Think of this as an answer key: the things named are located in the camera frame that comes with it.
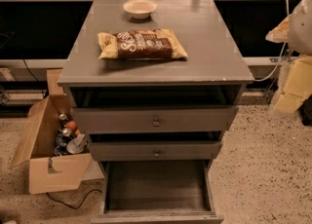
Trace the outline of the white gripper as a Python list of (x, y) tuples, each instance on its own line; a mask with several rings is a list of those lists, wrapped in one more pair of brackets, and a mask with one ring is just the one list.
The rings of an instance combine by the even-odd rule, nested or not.
[(282, 65), (278, 90), (271, 101), (276, 114), (292, 114), (312, 95), (312, 0), (301, 0), (290, 17), (270, 30), (265, 39), (288, 42), (292, 50), (305, 54)]

